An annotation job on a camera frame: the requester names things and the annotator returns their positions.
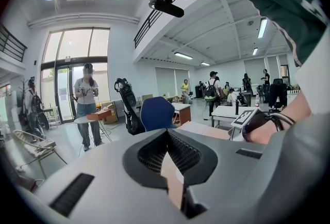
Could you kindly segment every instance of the green shirt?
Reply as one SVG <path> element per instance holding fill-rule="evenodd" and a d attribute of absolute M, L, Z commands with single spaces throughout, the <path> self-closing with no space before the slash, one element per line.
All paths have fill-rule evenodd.
<path fill-rule="evenodd" d="M 250 0 L 260 15 L 273 21 L 301 66 L 321 39 L 328 19 L 319 0 Z"/>

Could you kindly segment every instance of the cardboard box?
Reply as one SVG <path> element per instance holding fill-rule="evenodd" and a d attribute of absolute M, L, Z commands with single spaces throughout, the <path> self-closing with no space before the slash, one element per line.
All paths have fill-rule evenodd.
<path fill-rule="evenodd" d="M 103 123 L 104 124 L 111 124 L 111 123 L 114 123 L 114 122 L 117 122 L 118 119 L 117 119 L 117 113 L 116 113 L 116 107 L 114 105 L 114 102 L 111 102 L 107 108 L 111 111 L 111 114 L 106 117 L 105 119 L 103 119 Z"/>
<path fill-rule="evenodd" d="M 100 110 L 99 112 L 86 115 L 87 119 L 91 120 L 102 120 L 111 115 L 111 110 Z"/>

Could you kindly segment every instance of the backpack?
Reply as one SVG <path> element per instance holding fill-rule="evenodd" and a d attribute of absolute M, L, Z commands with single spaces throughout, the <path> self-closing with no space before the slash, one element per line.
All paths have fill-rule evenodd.
<path fill-rule="evenodd" d="M 38 97 L 37 94 L 33 94 L 31 92 L 31 90 L 29 90 L 29 92 L 32 95 L 32 99 L 31 99 L 32 113 L 38 113 L 39 114 L 39 113 L 43 112 L 43 110 L 42 110 L 42 101 L 41 101 L 40 97 Z"/>
<path fill-rule="evenodd" d="M 205 91 L 205 100 L 207 102 L 214 101 L 217 98 L 217 91 L 216 87 L 214 86 L 217 80 L 214 80 L 213 85 L 210 84 L 210 81 L 208 81 L 208 87 Z"/>

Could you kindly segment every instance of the door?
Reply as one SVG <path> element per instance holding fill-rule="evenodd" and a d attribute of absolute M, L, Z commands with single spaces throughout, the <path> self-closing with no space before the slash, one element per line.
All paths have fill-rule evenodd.
<path fill-rule="evenodd" d="M 62 123 L 73 122 L 76 116 L 76 111 L 73 109 L 72 98 L 72 69 L 71 67 L 62 67 L 56 70 L 55 77 L 55 100 L 58 106 L 58 111 Z"/>

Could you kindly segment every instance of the black slot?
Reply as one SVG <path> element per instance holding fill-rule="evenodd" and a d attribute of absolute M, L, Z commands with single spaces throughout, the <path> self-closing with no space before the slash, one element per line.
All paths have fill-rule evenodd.
<path fill-rule="evenodd" d="M 236 153 L 254 159 L 260 159 L 262 156 L 262 153 L 260 152 L 255 152 L 247 149 L 239 149 Z"/>
<path fill-rule="evenodd" d="M 94 176 L 81 173 L 55 199 L 55 201 L 50 204 L 50 207 L 64 217 L 68 217 L 93 179 Z"/>

